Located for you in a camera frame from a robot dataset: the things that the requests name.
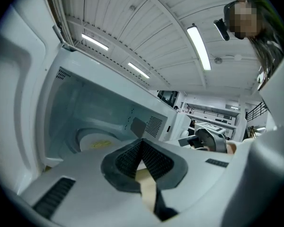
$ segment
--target ceiling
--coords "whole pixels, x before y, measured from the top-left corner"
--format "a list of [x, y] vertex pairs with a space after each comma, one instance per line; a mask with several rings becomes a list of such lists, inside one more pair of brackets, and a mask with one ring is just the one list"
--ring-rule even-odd
[[[232, 0], [53, 0], [65, 40], [149, 90], [252, 95], [260, 68], [247, 39], [224, 41], [213, 24]], [[195, 23], [212, 70], [205, 71], [186, 29]], [[109, 47], [83, 39], [84, 33]], [[241, 55], [240, 61], [234, 55]], [[223, 59], [222, 64], [214, 62]], [[149, 75], [141, 76], [131, 62]]]

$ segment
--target person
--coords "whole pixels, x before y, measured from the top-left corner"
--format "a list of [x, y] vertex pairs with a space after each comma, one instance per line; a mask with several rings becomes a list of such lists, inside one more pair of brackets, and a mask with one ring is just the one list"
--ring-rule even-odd
[[284, 56], [281, 19], [267, 0], [235, 0], [224, 7], [224, 21], [236, 38], [252, 44], [264, 72], [262, 88]]
[[192, 120], [192, 122], [190, 123], [190, 127], [195, 127], [195, 120]]

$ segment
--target railing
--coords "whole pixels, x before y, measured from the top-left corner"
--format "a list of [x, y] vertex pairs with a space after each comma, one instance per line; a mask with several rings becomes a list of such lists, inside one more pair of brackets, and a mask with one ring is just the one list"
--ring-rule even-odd
[[248, 127], [248, 131], [249, 131], [249, 132], [247, 132], [247, 133], [248, 133], [248, 137], [249, 137], [249, 138], [256, 138], [256, 137], [257, 137], [257, 135], [256, 135], [256, 133], [255, 133], [254, 126]]
[[264, 103], [260, 103], [258, 106], [256, 106], [253, 110], [251, 110], [246, 117], [247, 122], [251, 121], [260, 115], [264, 114], [267, 111], [267, 107]]

